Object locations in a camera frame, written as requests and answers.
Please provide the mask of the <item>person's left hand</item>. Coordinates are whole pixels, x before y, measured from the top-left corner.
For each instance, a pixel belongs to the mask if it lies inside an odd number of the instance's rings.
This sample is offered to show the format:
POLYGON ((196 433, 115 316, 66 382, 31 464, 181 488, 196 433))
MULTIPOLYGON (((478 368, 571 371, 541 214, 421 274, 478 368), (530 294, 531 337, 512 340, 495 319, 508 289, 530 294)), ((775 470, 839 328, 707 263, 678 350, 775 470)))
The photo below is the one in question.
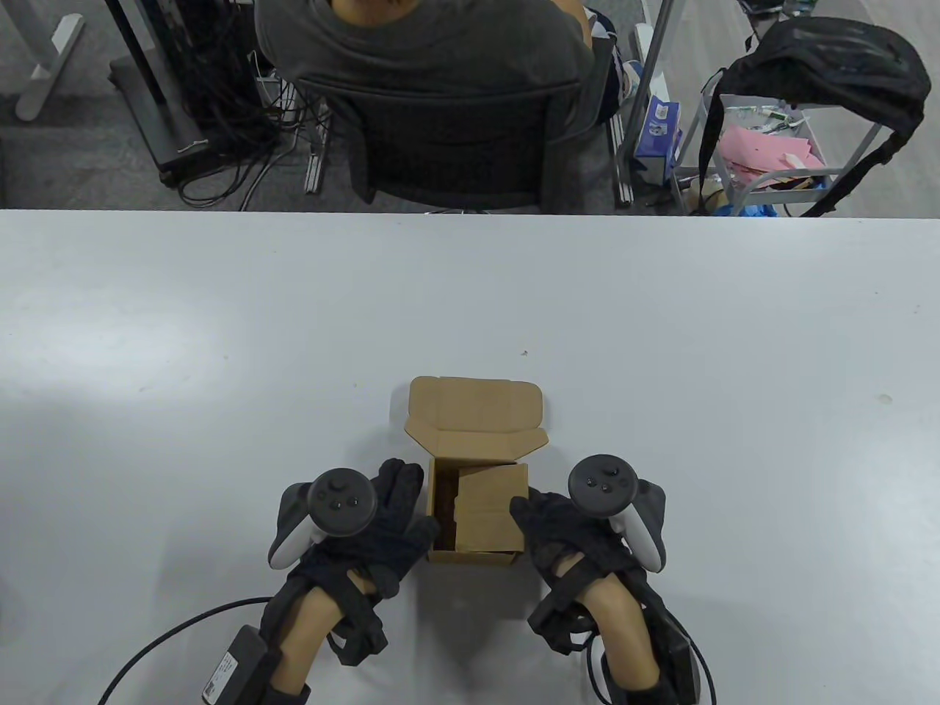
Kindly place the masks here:
POLYGON ((419 464, 397 458, 383 461, 372 479, 378 500, 372 523, 355 536, 327 538, 309 549, 289 577, 303 577, 312 587, 323 587, 333 576, 350 577, 364 585, 372 602, 395 597, 440 531, 432 516, 414 515, 424 479, 419 464))

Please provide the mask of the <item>person's right hand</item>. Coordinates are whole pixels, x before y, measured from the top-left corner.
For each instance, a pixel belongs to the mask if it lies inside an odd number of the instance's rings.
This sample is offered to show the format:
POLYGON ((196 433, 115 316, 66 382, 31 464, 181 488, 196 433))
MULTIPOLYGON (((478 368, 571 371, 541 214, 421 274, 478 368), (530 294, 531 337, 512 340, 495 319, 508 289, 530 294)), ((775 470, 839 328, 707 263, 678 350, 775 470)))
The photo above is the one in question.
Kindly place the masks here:
POLYGON ((508 510, 532 564, 549 587, 557 583, 560 562, 575 554, 594 564, 601 578, 617 575, 629 590, 647 584, 647 571, 608 521, 581 513, 571 498, 530 488, 528 496, 513 497, 508 510))

